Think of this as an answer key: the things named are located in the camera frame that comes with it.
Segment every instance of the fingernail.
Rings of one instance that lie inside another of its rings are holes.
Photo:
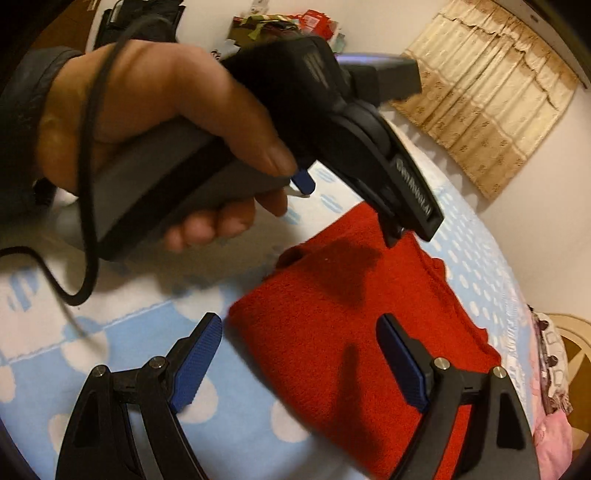
[[[296,159],[281,140],[277,139],[277,142],[267,148],[267,155],[279,175],[293,175],[297,171]]]

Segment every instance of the red towel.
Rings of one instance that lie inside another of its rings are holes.
[[[393,472],[420,418],[377,344],[380,315],[393,313],[434,357],[458,368],[500,365],[486,331],[447,285],[443,262],[412,234],[387,249],[365,204],[285,252],[278,268],[232,306],[230,322],[279,398],[379,479]],[[468,417],[462,407],[438,479],[451,478]]]

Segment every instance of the blue trigger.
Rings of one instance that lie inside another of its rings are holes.
[[[316,182],[307,170],[300,170],[292,176],[291,181],[304,195],[312,195],[314,190],[316,190]]]

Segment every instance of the pillow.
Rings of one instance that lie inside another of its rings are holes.
[[[569,360],[562,337],[545,314],[532,312],[540,354],[540,387],[546,415],[563,410],[569,415]]]

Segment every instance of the light blue bedsheet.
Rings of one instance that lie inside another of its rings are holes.
[[[502,355],[530,424],[530,324],[518,286],[490,233],[453,186],[426,159],[424,169],[446,214],[430,244],[447,264],[448,282],[489,343]],[[175,256],[144,247],[124,264],[102,265],[96,293],[64,309],[30,262],[0,269],[0,416],[41,480],[53,479],[70,412],[90,369],[136,368],[165,354],[204,313],[224,317],[261,282],[278,255],[305,241],[359,198],[320,165],[317,191],[290,198],[284,219],[258,216],[244,236]],[[80,280],[82,255],[43,229],[23,226],[6,238],[39,248],[63,281]],[[362,479],[350,460],[303,428],[224,339],[193,404],[180,415],[184,431],[212,479]],[[136,441],[149,479],[160,478],[138,416]]]

